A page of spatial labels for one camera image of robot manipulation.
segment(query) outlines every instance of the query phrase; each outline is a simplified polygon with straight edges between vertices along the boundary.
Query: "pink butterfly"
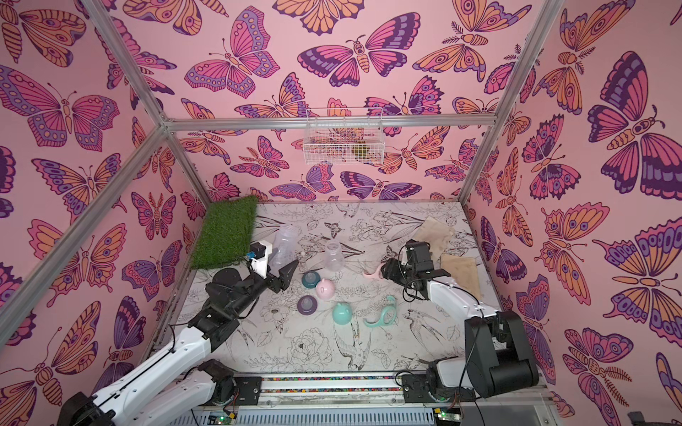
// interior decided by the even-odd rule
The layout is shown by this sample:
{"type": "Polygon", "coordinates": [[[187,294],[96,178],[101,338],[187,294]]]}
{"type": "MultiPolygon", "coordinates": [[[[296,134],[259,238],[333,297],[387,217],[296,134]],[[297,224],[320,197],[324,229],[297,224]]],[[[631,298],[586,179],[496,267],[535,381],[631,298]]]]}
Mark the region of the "pink butterfly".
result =
{"type": "Polygon", "coordinates": [[[246,99],[256,89],[256,83],[249,77],[251,74],[266,78],[280,69],[265,51],[270,35],[265,32],[263,18],[263,13],[253,6],[244,9],[230,32],[230,48],[234,56],[227,53],[225,39],[222,39],[226,60],[210,59],[197,63],[187,71],[185,81],[193,88],[206,87],[214,92],[227,88],[246,99]]]}
{"type": "Polygon", "coordinates": [[[147,227],[145,229],[147,238],[150,241],[153,240],[155,234],[159,235],[159,231],[161,232],[161,237],[166,238],[166,235],[168,235],[168,225],[173,221],[175,196],[170,197],[164,203],[164,194],[161,194],[159,201],[156,202],[150,192],[148,196],[149,202],[147,202],[140,194],[133,191],[130,194],[130,198],[132,198],[132,204],[137,209],[137,219],[140,225],[147,227]]]}
{"type": "Polygon", "coordinates": [[[194,191],[192,191],[191,194],[187,191],[183,192],[180,194],[180,199],[182,199],[182,202],[187,206],[187,216],[191,220],[196,220],[197,217],[204,217],[206,214],[206,207],[204,207],[204,204],[199,197],[196,196],[194,191]]]}
{"type": "Polygon", "coordinates": [[[236,164],[230,167],[230,170],[237,173],[248,173],[252,176],[261,177],[263,174],[272,179],[277,179],[280,175],[277,173],[280,169],[289,168],[289,164],[282,159],[282,153],[277,149],[272,147],[272,144],[265,136],[258,137],[258,152],[261,153],[263,158],[258,156],[255,149],[247,147],[253,157],[242,157],[239,158],[245,162],[256,162],[256,163],[242,163],[236,164]]]}
{"type": "Polygon", "coordinates": [[[321,194],[328,194],[336,191],[336,188],[331,183],[331,177],[334,173],[331,171],[331,163],[321,162],[310,168],[306,175],[306,180],[301,180],[294,183],[285,183],[284,185],[275,186],[270,190],[270,195],[284,197],[284,198],[298,198],[300,201],[313,201],[317,196],[315,192],[321,194]]]}
{"type": "Polygon", "coordinates": [[[364,35],[360,35],[355,41],[346,41],[353,43],[352,49],[338,45],[317,46],[301,53],[298,62],[303,68],[323,78],[336,68],[329,77],[329,83],[333,87],[357,86],[360,84],[359,68],[369,72],[370,62],[382,77],[388,76],[395,67],[402,67],[407,62],[407,55],[378,49],[409,49],[418,28],[419,14],[400,15],[381,25],[370,35],[365,46],[359,41],[364,35]]]}
{"type": "Polygon", "coordinates": [[[225,172],[213,177],[213,186],[206,182],[209,188],[209,197],[213,202],[229,200],[239,196],[239,188],[230,183],[230,178],[225,172]]]}
{"type": "MultiPolygon", "coordinates": [[[[147,139],[147,134],[145,133],[145,130],[142,128],[142,125],[140,125],[140,122],[138,121],[137,117],[132,117],[132,143],[135,145],[135,147],[139,147],[142,145],[142,142],[147,139]]],[[[163,147],[159,148],[152,154],[151,157],[147,160],[147,162],[142,166],[140,171],[137,173],[137,176],[135,176],[133,179],[139,179],[143,177],[145,174],[147,174],[147,171],[149,170],[149,166],[151,166],[151,171],[152,173],[156,173],[159,171],[159,176],[161,176],[161,182],[163,182],[164,187],[170,192],[171,194],[173,193],[173,189],[171,188],[171,175],[173,174],[173,165],[175,164],[175,156],[173,155],[173,152],[170,150],[170,148],[163,149],[163,147]]]]}
{"type": "Polygon", "coordinates": [[[116,102],[99,95],[80,97],[73,105],[68,99],[60,102],[37,81],[3,65],[0,81],[2,105],[28,117],[39,147],[62,147],[67,135],[75,132],[82,148],[102,152],[102,130],[112,128],[119,114],[116,102]]]}
{"type": "MultiPolygon", "coordinates": [[[[114,21],[114,26],[116,27],[116,30],[118,30],[119,35],[123,39],[123,43],[125,43],[125,47],[128,48],[128,52],[135,60],[135,63],[137,63],[137,65],[139,66],[140,72],[142,73],[142,77],[147,82],[149,88],[155,92],[174,95],[175,92],[170,87],[150,77],[153,76],[154,73],[149,68],[155,68],[157,70],[174,70],[175,68],[177,68],[177,65],[168,62],[166,59],[159,58],[153,53],[143,52],[140,45],[137,44],[135,39],[128,32],[128,29],[125,27],[123,21],[113,17],[111,18],[111,20],[114,21]]],[[[123,70],[121,69],[121,66],[116,60],[116,57],[111,52],[111,49],[109,49],[109,46],[106,45],[97,29],[95,29],[95,32],[97,33],[97,36],[102,42],[102,47],[104,47],[104,52],[106,52],[106,56],[109,58],[109,61],[111,61],[111,63],[109,64],[109,75],[106,82],[106,88],[114,89],[116,86],[119,85],[121,79],[123,80],[123,83],[127,86],[128,78],[125,75],[123,75],[123,70]]],[[[137,96],[137,93],[135,93],[135,90],[133,90],[131,86],[130,105],[132,106],[132,109],[137,108],[137,103],[139,102],[139,100],[140,100],[139,96],[137,96]]]]}
{"type": "MultiPolygon", "coordinates": [[[[365,100],[365,108],[371,108],[367,115],[435,115],[441,113],[441,100],[443,92],[436,87],[436,80],[431,77],[423,77],[412,90],[409,100],[407,92],[404,92],[405,101],[400,106],[395,105],[380,97],[368,97],[365,100]]],[[[386,136],[395,136],[400,133],[402,127],[384,127],[386,136]]]]}
{"type": "Polygon", "coordinates": [[[465,139],[460,145],[458,159],[450,157],[452,164],[431,167],[424,176],[434,176],[436,179],[444,178],[448,182],[463,181],[466,177],[466,171],[469,170],[473,163],[473,158],[476,156],[476,150],[478,150],[478,145],[474,144],[475,141],[476,138],[465,139]]]}

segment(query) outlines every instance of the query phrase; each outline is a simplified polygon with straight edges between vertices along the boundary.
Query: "bird drawing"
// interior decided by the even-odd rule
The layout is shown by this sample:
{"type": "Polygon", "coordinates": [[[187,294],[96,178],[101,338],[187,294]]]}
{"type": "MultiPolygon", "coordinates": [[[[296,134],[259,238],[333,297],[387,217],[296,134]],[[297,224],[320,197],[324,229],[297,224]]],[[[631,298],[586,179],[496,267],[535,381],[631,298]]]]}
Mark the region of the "bird drawing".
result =
{"type": "Polygon", "coordinates": [[[367,362],[367,356],[370,353],[370,345],[372,343],[372,332],[370,331],[367,343],[364,345],[365,349],[363,350],[362,348],[360,348],[360,345],[362,345],[362,342],[359,341],[360,326],[358,325],[356,319],[353,318],[353,321],[351,321],[351,328],[353,329],[352,346],[343,341],[339,334],[336,333],[336,326],[333,327],[334,339],[336,340],[336,345],[339,348],[339,352],[341,352],[341,355],[345,356],[346,358],[350,358],[350,361],[348,362],[348,369],[360,371],[365,366],[365,362],[367,362]]]}
{"type": "Polygon", "coordinates": [[[433,327],[431,327],[429,324],[426,324],[424,321],[424,318],[431,318],[432,320],[436,322],[438,321],[436,318],[433,318],[429,314],[425,314],[424,312],[420,311],[415,311],[414,309],[408,309],[407,314],[403,315],[403,317],[407,320],[411,320],[412,323],[410,323],[410,330],[412,331],[412,334],[414,334],[415,339],[419,342],[420,345],[424,347],[424,349],[428,350],[426,345],[424,344],[424,337],[422,337],[421,332],[422,332],[422,327],[425,328],[433,337],[436,338],[439,342],[443,343],[438,336],[441,336],[443,340],[445,340],[445,336],[440,334],[440,332],[433,327]]]}

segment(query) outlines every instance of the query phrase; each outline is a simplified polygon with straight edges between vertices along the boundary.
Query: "metal plate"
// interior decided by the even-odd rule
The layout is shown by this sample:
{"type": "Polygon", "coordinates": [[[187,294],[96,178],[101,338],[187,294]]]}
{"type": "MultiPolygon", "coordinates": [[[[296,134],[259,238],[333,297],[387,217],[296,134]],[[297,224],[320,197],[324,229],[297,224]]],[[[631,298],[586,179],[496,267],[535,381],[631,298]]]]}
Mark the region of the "metal plate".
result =
{"type": "Polygon", "coordinates": [[[261,382],[263,378],[260,376],[252,377],[235,377],[235,383],[239,389],[239,396],[235,405],[238,406],[255,406],[258,404],[258,396],[261,395],[261,382]]]}

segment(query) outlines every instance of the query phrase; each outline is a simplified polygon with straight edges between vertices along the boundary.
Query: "white floor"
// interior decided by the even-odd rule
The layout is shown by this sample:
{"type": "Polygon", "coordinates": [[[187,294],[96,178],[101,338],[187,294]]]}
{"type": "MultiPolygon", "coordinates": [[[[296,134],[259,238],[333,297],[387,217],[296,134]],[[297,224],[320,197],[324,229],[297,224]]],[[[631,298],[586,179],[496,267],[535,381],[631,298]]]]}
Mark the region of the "white floor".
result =
{"type": "MultiPolygon", "coordinates": [[[[301,263],[290,288],[280,294],[266,290],[238,333],[213,357],[237,371],[304,372],[423,369],[419,359],[461,355],[461,325],[445,312],[430,301],[404,302],[402,287],[393,282],[362,277],[363,271],[373,272],[387,254],[398,251],[427,217],[452,227],[454,236],[446,253],[476,258],[483,301],[498,307],[471,229],[456,202],[260,204],[254,240],[273,241],[281,223],[293,224],[301,231],[297,250],[301,263]],[[346,245],[346,266],[330,273],[321,269],[324,245],[331,229],[337,228],[336,239],[346,245]],[[305,294],[314,296],[314,290],[303,287],[301,274],[311,269],[336,283],[336,295],[328,302],[318,300],[317,311],[303,316],[296,304],[305,294]],[[363,319],[376,321],[388,294],[398,301],[397,323],[366,327],[363,319]],[[351,305],[351,325],[333,323],[331,309],[339,301],[351,305]]],[[[245,267],[237,269],[246,276],[245,267]]],[[[217,271],[197,272],[180,322],[199,311],[207,298],[204,286],[217,271]]]]}

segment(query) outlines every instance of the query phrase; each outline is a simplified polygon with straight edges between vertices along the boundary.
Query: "butterfly wallpaper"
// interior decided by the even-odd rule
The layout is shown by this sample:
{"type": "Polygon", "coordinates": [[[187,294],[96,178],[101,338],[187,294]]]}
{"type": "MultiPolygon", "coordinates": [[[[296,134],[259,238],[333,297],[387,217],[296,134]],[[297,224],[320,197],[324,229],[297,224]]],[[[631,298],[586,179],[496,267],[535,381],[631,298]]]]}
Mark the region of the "butterfly wallpaper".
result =
{"type": "Polygon", "coordinates": [[[640,3],[564,3],[466,204],[566,425],[682,418],[682,29],[640,3]]]}

